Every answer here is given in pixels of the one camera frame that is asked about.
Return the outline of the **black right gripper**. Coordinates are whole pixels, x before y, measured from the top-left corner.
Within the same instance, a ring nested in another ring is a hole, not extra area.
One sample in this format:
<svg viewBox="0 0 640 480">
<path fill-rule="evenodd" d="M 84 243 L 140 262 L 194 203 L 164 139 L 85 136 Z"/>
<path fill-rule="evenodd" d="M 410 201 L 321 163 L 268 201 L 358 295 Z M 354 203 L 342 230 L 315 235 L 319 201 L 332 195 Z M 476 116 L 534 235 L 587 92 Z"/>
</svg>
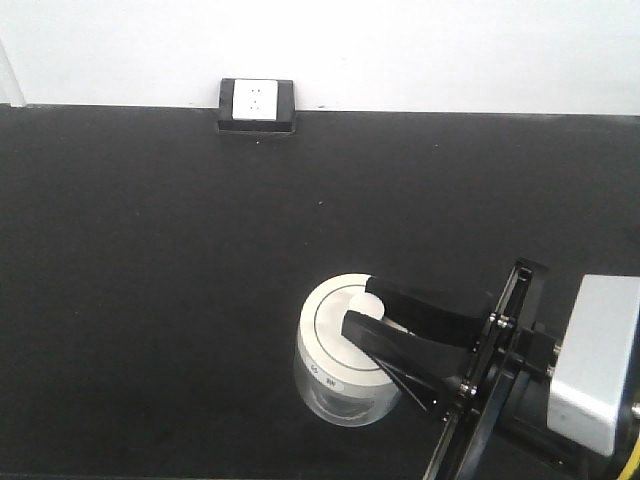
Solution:
<svg viewBox="0 0 640 480">
<path fill-rule="evenodd" d="M 518 259 L 493 311 L 488 291 L 419 289 L 371 276 L 365 291 L 395 324 L 344 315 L 344 338 L 426 413 L 448 412 L 425 478 L 473 478 L 494 435 L 549 464 L 566 463 L 567 441 L 546 426 L 561 350 L 536 319 L 547 273 Z"/>
</svg>

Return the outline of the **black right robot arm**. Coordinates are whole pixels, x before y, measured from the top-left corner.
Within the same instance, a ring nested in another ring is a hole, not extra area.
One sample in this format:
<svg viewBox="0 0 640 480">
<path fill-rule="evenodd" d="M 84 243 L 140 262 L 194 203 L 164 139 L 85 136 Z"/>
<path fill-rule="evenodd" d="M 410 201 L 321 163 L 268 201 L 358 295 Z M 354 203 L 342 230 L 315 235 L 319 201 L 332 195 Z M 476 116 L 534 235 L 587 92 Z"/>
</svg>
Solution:
<svg viewBox="0 0 640 480">
<path fill-rule="evenodd" d="M 350 307 L 342 335 L 444 420 L 425 475 L 470 479 L 500 435 L 574 479 L 639 475 L 639 280 L 585 275 L 562 336 L 542 323 L 548 271 L 513 265 L 497 298 L 371 277 L 381 314 Z"/>
</svg>

